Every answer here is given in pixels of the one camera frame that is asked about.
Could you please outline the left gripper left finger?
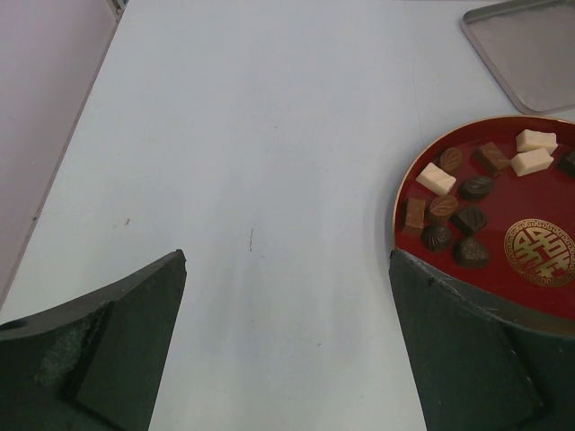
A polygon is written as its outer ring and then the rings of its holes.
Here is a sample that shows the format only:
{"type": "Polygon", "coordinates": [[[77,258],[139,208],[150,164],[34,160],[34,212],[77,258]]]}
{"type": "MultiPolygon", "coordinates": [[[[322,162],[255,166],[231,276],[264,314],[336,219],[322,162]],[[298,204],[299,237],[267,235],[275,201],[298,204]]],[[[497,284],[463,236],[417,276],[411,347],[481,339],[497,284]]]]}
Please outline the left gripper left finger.
{"type": "Polygon", "coordinates": [[[3,430],[147,430],[186,282],[171,252],[1,326],[3,430]]]}

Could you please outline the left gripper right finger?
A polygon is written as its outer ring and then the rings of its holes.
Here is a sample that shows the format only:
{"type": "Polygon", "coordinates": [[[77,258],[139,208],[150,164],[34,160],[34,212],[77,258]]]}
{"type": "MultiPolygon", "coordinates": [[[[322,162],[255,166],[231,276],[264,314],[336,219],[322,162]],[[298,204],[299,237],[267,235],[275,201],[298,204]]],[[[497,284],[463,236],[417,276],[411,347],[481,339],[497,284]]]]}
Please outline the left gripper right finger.
{"type": "Polygon", "coordinates": [[[574,323],[390,255],[394,303],[429,430],[572,430],[574,323]]]}

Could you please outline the red round plate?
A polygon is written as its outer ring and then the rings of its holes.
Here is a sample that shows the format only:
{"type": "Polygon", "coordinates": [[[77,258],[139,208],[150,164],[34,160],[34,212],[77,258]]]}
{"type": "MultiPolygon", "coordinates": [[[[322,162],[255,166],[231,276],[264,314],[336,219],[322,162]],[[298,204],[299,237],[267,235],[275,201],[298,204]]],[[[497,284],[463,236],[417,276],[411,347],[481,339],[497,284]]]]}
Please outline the red round plate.
{"type": "Polygon", "coordinates": [[[456,128],[430,144],[414,160],[399,188],[394,210],[394,243],[449,276],[513,303],[574,323],[574,126],[571,122],[530,116],[482,119],[456,128]],[[518,154],[523,130],[555,133],[558,146],[543,171],[518,177],[510,161],[518,154]],[[428,163],[438,166],[448,147],[463,153],[456,184],[445,196],[416,178],[428,163]],[[495,181],[478,201],[460,197],[459,186],[482,175],[495,181]],[[426,201],[425,227],[419,237],[402,233],[407,198],[426,201]],[[488,223],[473,236],[463,235],[450,217],[477,205],[488,223]],[[453,250],[474,237],[489,251],[485,268],[463,268],[453,250]]]}

